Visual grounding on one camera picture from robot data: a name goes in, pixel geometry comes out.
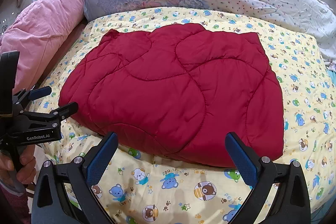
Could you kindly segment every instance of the pillow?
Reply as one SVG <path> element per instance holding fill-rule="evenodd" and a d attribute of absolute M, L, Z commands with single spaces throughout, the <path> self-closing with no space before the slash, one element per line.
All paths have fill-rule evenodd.
<path fill-rule="evenodd" d="M 20 51 L 14 94 L 35 85 L 83 10 L 84 0 L 37 0 L 17 16 L 0 37 L 0 53 Z"/>

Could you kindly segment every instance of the red quilt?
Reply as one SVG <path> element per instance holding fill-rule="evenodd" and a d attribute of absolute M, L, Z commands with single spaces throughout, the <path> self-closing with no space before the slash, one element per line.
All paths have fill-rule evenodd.
<path fill-rule="evenodd" d="M 256 33 L 110 30 L 65 82 L 59 105 L 71 101 L 80 124 L 150 154 L 233 167 L 230 131 L 259 156 L 283 153 L 282 92 Z"/>

